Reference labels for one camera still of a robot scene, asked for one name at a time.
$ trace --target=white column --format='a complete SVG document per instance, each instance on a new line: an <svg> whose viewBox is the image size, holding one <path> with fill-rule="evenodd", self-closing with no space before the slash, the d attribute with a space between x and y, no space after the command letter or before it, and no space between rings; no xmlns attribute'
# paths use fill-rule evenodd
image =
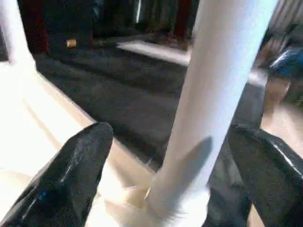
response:
<svg viewBox="0 0 303 227"><path fill-rule="evenodd" d="M207 182L277 0L206 0L162 169L146 198L165 227L201 227Z"/></svg>
<svg viewBox="0 0 303 227"><path fill-rule="evenodd" d="M0 0L0 26L9 62L32 66L17 0Z"/></svg>

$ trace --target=white vertical bar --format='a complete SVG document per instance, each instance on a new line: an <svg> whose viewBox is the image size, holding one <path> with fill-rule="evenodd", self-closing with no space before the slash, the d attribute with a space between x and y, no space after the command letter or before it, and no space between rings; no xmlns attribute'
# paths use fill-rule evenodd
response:
<svg viewBox="0 0 303 227"><path fill-rule="evenodd" d="M12 64L33 64L17 0L0 0L0 26L9 62Z"/></svg>
<svg viewBox="0 0 303 227"><path fill-rule="evenodd" d="M162 226L200 227L207 182L277 0L206 0L162 169L146 198Z"/></svg>

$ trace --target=white surface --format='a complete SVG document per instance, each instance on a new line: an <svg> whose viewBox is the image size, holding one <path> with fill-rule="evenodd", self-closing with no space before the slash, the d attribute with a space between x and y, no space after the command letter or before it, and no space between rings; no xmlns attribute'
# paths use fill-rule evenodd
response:
<svg viewBox="0 0 303 227"><path fill-rule="evenodd" d="M66 139L93 121L35 71L5 62L0 63L0 75L3 85L0 89L0 193L7 195L0 198L2 219L28 179L55 155ZM144 198L153 174L114 140L87 227L98 227L100 218L106 220L107 226L114 227L121 223L116 219L117 214L124 218L129 218L130 212L143 214L141 209L126 204L134 192L141 195L139 200Z"/></svg>
<svg viewBox="0 0 303 227"><path fill-rule="evenodd" d="M188 65L191 55L191 52L185 53L184 51L177 49L156 44L149 44L142 41L121 43L118 48L144 54L157 59L170 61L184 66Z"/></svg>
<svg viewBox="0 0 303 227"><path fill-rule="evenodd" d="M209 175L276 3L204 3L164 163L146 199L161 226L204 223Z"/></svg>

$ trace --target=white pole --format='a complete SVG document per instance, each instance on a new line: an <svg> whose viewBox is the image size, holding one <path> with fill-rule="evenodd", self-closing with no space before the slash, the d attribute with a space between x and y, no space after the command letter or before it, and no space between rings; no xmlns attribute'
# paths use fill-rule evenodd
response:
<svg viewBox="0 0 303 227"><path fill-rule="evenodd" d="M35 65L27 47L17 0L0 0L0 26L9 62L27 67Z"/></svg>
<svg viewBox="0 0 303 227"><path fill-rule="evenodd" d="M201 227L207 182L277 0L206 0L162 169L146 198L162 226Z"/></svg>

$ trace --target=small yellow object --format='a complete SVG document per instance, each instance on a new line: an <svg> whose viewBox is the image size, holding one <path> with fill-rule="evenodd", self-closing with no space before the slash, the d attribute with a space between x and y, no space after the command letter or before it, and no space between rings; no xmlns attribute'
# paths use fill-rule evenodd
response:
<svg viewBox="0 0 303 227"><path fill-rule="evenodd" d="M66 40L66 47L67 48L72 48L77 46L77 40L76 39L68 39Z"/></svg>

